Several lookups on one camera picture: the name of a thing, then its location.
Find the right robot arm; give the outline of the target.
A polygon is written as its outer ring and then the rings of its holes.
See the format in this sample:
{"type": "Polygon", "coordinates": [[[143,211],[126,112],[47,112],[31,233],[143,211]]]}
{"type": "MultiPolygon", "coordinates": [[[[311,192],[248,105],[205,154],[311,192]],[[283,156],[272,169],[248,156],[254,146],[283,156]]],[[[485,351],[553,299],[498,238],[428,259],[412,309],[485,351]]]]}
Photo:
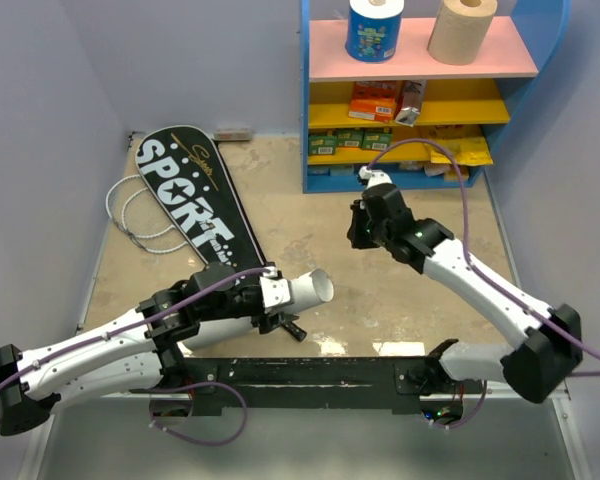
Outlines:
{"type": "Polygon", "coordinates": [[[582,362],[579,313],[525,294],[475,256],[439,222],[417,220],[398,188],[368,183],[352,206],[347,233],[355,249],[383,248],[391,257],[440,283],[486,318],[504,337],[500,345],[451,340],[431,354],[428,386],[449,392],[463,380],[507,384],[541,404],[582,362]]]}

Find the black sport racket bag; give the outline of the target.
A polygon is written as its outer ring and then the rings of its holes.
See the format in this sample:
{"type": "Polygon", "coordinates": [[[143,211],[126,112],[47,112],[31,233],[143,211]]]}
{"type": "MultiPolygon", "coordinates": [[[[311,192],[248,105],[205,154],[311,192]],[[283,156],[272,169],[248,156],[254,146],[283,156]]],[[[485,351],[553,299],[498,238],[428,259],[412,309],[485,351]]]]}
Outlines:
{"type": "Polygon", "coordinates": [[[236,271],[267,264],[229,169],[203,130],[176,125],[146,135],[136,149],[135,165],[204,263],[219,262],[236,271]]]}

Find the aluminium rail frame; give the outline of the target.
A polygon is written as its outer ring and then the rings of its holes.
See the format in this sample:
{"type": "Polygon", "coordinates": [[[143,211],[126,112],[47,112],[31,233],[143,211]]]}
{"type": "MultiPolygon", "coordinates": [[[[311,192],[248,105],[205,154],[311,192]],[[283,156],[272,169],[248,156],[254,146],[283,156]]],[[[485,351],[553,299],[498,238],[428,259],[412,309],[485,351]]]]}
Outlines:
{"type": "MultiPolygon", "coordinates": [[[[455,295],[381,250],[346,240],[349,194],[305,195],[299,142],[258,137],[220,148],[266,256],[290,275],[320,267],[334,300],[303,318],[308,341],[251,334],[212,349],[217,356],[336,356],[396,351],[449,337],[494,342],[496,330],[455,295]]],[[[192,254],[145,255],[104,223],[86,259],[59,251],[77,225],[67,196],[52,219],[38,347],[115,317],[198,269],[192,254]]],[[[75,406],[51,423],[42,479],[589,479],[592,469],[570,399],[530,405],[492,388],[467,425],[444,432],[387,411],[252,409],[243,434],[201,447],[152,430],[145,399],[75,406]]]]}

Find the green box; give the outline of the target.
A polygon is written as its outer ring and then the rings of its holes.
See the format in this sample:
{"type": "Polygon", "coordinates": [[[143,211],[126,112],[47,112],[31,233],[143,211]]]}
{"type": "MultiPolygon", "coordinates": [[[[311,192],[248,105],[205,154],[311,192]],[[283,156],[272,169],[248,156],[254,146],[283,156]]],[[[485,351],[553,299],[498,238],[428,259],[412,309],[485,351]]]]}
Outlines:
{"type": "Polygon", "coordinates": [[[332,156],[337,150],[337,135],[333,130],[310,131],[308,135],[309,156],[332,156]]]}
{"type": "Polygon", "coordinates": [[[336,145],[338,149],[359,149],[363,141],[363,128],[342,128],[336,131],[336,145]]]}
{"type": "Polygon", "coordinates": [[[390,127],[367,128],[361,143],[362,150],[383,151],[390,146],[393,130],[390,127]]]}

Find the brown paper towel roll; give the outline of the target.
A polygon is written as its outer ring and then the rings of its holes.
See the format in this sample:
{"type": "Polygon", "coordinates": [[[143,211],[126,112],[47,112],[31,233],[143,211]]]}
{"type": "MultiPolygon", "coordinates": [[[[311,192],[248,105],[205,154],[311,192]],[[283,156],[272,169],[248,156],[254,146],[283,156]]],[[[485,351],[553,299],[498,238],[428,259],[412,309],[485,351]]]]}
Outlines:
{"type": "Polygon", "coordinates": [[[497,1],[442,1],[427,45],[430,56],[447,65],[474,62],[497,8],[497,1]]]}

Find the silver snack bag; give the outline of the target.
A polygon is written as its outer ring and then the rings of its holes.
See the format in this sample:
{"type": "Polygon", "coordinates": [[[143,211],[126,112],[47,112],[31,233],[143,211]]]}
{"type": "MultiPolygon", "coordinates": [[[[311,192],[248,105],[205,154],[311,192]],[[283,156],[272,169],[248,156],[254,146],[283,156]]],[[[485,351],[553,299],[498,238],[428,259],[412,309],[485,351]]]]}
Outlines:
{"type": "Polygon", "coordinates": [[[413,127],[418,120],[424,101],[426,80],[406,80],[396,104],[394,122],[413,127]]]}

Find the blue shelf unit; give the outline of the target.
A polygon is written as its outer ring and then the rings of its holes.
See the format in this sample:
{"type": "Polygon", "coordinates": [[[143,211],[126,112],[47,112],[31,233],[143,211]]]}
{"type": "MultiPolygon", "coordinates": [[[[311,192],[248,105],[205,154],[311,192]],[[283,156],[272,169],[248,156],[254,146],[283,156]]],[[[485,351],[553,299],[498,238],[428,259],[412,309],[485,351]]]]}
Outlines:
{"type": "Polygon", "coordinates": [[[402,189],[473,184],[501,163],[564,38],[567,1],[347,3],[341,20],[300,5],[302,186],[360,189],[371,165],[402,189]]]}

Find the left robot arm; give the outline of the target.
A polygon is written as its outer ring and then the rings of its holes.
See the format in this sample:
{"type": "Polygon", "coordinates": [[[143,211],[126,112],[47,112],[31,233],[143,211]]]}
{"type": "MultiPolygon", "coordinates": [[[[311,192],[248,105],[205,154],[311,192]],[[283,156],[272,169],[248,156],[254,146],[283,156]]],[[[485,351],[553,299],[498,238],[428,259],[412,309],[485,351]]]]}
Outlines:
{"type": "Polygon", "coordinates": [[[307,275],[288,280],[274,266],[235,272],[213,263],[98,329],[37,350],[4,345],[0,435],[17,435],[44,423],[67,392],[86,392],[84,379],[100,368],[117,364],[123,377],[134,379],[124,358],[145,353],[160,357],[197,335],[204,322],[247,318],[266,334],[321,301],[307,275]]]}

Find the green box middle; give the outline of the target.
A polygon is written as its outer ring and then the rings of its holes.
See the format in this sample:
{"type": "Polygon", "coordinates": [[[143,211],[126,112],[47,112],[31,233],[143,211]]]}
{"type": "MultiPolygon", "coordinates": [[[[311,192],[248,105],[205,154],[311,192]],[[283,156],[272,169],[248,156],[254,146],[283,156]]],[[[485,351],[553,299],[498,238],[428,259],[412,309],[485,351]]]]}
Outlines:
{"type": "Polygon", "coordinates": [[[359,149],[363,141],[363,128],[342,128],[336,131],[336,145],[338,149],[359,149]]]}

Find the yellow snack bag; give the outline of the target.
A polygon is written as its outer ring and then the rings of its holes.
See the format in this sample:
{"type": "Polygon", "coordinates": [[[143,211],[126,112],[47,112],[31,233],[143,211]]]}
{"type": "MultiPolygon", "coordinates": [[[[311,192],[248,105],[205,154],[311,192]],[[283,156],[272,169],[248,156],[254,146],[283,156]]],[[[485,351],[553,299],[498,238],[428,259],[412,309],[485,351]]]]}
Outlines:
{"type": "Polygon", "coordinates": [[[448,150],[458,165],[492,165],[493,159],[479,125],[421,126],[423,138],[434,141],[448,150]]]}

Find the small pink eraser box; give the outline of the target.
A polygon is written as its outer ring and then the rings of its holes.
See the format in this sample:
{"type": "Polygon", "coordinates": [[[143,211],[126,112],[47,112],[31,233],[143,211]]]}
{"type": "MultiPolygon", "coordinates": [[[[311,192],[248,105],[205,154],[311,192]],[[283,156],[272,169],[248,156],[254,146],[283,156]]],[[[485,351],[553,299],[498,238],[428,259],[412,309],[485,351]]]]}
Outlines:
{"type": "Polygon", "coordinates": [[[246,142],[253,138],[253,130],[250,128],[217,129],[213,137],[218,142],[246,142]]]}

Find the blue wrapped paper roll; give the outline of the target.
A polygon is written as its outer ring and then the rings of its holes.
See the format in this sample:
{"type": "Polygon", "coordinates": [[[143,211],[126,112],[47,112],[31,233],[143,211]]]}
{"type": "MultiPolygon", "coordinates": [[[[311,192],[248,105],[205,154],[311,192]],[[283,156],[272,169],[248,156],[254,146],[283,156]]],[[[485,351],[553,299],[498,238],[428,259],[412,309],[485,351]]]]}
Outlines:
{"type": "Polygon", "coordinates": [[[345,49],[366,63],[390,60],[396,53],[404,0],[350,0],[345,49]]]}

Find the orange snack box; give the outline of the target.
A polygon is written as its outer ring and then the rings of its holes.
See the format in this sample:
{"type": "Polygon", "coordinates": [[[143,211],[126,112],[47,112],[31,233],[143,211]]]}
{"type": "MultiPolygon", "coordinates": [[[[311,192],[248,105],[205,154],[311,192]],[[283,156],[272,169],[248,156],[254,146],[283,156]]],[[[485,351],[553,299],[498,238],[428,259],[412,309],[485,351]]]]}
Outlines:
{"type": "Polygon", "coordinates": [[[397,105],[396,81],[356,81],[353,84],[348,116],[389,123],[397,105]]]}

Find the green box left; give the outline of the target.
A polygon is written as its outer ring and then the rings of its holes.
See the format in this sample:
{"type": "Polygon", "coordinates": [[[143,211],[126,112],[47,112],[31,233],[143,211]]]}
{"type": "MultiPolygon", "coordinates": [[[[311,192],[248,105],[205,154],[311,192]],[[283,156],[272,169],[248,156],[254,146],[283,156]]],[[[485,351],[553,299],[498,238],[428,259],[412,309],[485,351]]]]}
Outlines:
{"type": "Polygon", "coordinates": [[[310,131],[308,135],[309,156],[332,156],[337,150],[337,135],[333,130],[310,131]]]}

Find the white shuttlecock tube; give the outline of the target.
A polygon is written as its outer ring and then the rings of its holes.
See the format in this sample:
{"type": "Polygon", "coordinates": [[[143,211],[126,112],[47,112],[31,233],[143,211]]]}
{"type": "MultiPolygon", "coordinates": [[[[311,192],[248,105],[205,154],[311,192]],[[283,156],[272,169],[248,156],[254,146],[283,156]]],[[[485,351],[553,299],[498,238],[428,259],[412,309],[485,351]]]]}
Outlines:
{"type": "MultiPolygon", "coordinates": [[[[265,312],[265,319],[273,329],[289,324],[300,313],[328,303],[334,297],[333,283],[322,269],[314,269],[289,281],[293,303],[278,311],[265,312]]],[[[188,350],[197,351],[256,329],[259,329],[259,326],[251,317],[205,321],[201,323],[196,336],[182,340],[181,343],[188,350]]]]}

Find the green box right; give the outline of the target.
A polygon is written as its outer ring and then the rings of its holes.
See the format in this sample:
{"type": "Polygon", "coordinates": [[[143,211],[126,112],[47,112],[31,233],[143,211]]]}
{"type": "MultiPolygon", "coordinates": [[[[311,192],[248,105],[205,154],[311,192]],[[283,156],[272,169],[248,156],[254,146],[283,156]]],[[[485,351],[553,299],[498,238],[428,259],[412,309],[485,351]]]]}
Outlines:
{"type": "Polygon", "coordinates": [[[390,146],[393,130],[390,127],[367,128],[361,143],[362,150],[383,151],[390,146]]]}

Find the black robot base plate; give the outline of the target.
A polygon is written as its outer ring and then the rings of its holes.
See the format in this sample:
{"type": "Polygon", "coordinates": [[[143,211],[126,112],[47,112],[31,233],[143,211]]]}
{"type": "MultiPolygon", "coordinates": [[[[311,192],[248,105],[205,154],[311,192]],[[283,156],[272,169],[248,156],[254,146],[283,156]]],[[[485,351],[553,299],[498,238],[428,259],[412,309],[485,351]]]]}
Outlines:
{"type": "Polygon", "coordinates": [[[426,357],[186,358],[156,385],[216,381],[250,408],[372,409],[419,415],[442,407],[458,383],[426,357]]]}

